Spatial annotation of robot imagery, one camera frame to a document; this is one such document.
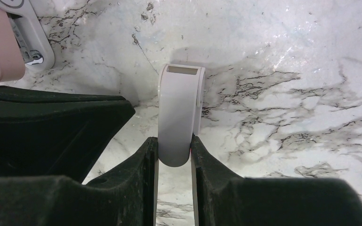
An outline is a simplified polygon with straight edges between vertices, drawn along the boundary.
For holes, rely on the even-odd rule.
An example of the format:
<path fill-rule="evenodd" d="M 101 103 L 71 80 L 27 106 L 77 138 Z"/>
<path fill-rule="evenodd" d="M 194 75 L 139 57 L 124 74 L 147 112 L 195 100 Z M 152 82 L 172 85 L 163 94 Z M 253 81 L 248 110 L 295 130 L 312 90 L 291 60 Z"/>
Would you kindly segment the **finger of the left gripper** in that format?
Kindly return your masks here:
<path fill-rule="evenodd" d="M 82 182 L 134 114 L 122 96 L 0 86 L 0 177 L 65 175 Z"/>

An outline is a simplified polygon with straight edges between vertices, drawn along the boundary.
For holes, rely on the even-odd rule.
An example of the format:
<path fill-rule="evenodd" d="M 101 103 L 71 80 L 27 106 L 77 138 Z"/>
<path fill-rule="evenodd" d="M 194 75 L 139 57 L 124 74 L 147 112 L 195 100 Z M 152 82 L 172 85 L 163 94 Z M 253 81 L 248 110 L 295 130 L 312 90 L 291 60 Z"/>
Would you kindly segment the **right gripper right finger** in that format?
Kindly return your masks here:
<path fill-rule="evenodd" d="M 197 226 L 362 226 L 362 202 L 335 178 L 244 178 L 191 141 Z"/>

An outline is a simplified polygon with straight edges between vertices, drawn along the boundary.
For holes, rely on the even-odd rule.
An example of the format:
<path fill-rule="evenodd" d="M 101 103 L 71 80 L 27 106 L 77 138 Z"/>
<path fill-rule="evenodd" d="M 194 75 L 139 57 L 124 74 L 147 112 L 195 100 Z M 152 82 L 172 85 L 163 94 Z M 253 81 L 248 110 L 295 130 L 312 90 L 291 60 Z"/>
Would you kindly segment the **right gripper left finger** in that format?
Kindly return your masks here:
<path fill-rule="evenodd" d="M 153 226 L 158 142 L 83 185 L 66 176 L 0 178 L 0 226 Z"/>

